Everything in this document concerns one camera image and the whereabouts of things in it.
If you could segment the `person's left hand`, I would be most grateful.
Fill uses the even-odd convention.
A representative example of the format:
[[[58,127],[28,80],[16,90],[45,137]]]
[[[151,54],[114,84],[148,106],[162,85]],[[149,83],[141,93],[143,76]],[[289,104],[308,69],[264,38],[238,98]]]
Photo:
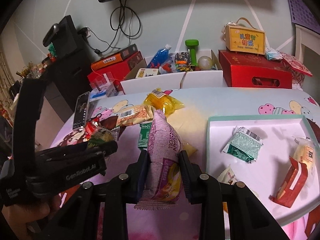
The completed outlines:
[[[51,219],[60,209],[60,205],[61,196],[58,194],[49,202],[3,207],[2,214],[18,239],[32,239],[27,224],[44,218]]]

